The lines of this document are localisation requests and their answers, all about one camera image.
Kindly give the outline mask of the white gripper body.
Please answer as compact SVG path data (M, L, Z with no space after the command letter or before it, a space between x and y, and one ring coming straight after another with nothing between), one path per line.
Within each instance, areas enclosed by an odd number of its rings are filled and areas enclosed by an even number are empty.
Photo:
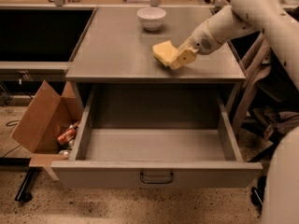
M200 24L191 35L191 44L201 55L208 55L221 47L209 30L208 22Z

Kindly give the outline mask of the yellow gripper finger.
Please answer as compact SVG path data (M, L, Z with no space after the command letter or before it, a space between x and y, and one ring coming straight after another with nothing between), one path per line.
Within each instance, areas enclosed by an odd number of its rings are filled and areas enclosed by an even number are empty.
M178 48L173 48L172 58L168 66L175 70L195 61L198 49L192 45L192 39L189 37Z

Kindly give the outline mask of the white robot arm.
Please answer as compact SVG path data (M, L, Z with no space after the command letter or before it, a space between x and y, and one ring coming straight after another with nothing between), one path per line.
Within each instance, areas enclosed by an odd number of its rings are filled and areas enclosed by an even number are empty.
M263 33L294 84L299 82L299 22L278 0L231 0L196 27L178 48L190 63L225 42L255 29ZM262 224L299 224L299 127L279 142L270 161L263 199Z

